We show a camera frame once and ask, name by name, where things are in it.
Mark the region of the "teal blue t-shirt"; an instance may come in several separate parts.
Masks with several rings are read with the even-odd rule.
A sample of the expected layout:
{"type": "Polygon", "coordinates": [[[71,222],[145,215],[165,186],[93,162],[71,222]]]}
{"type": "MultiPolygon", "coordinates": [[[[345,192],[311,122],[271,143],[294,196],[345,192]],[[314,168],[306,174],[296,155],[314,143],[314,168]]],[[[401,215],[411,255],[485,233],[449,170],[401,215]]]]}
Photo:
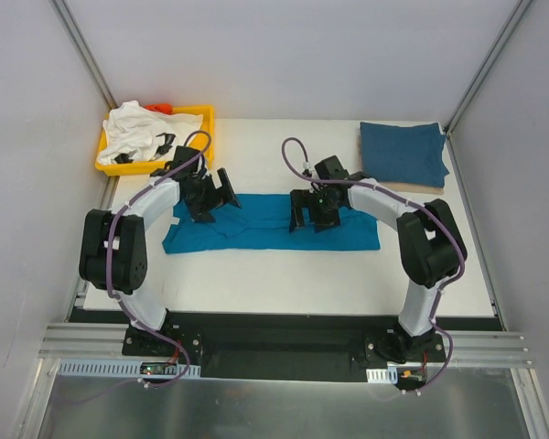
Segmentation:
{"type": "Polygon", "coordinates": [[[173,208],[176,220],[162,241],[167,254],[220,250],[365,252],[381,248],[377,220],[342,208],[340,226],[316,232],[313,225],[289,230],[290,197],[284,194],[241,194],[238,209],[227,204],[211,212],[213,222],[195,222],[185,204],[173,208]]]}

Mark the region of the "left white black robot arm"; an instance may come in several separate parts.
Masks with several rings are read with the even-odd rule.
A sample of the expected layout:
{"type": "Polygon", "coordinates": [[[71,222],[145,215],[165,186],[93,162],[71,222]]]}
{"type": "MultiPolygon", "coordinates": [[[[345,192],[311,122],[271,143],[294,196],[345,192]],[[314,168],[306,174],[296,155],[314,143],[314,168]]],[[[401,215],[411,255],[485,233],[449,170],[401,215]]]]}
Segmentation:
{"type": "Polygon", "coordinates": [[[167,310],[146,285],[146,232],[161,215],[180,204],[195,223],[214,222],[213,211],[226,205],[240,207],[226,169],[218,169],[217,176],[219,182],[215,183],[201,152],[178,146],[174,158],[155,170],[126,201],[113,209],[92,209],[86,214],[80,278],[106,291],[131,325],[145,331],[143,343],[154,355],[168,354],[176,336],[163,326],[167,310]]]}

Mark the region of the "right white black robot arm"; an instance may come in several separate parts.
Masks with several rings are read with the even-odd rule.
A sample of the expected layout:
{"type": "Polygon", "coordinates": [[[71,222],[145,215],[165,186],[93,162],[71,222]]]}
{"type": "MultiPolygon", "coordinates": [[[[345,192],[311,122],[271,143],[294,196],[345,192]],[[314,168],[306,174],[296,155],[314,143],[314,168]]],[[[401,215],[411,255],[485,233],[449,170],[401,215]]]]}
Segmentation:
{"type": "Polygon", "coordinates": [[[311,187],[290,193],[291,231],[307,223],[317,232],[338,227],[340,209],[348,208],[396,232],[409,284],[393,330],[375,341],[374,351],[397,363],[417,359],[436,332],[436,310],[445,287],[465,270],[467,250],[450,207],[440,198],[420,204],[362,172],[350,174],[334,155],[300,176],[311,187]]]}

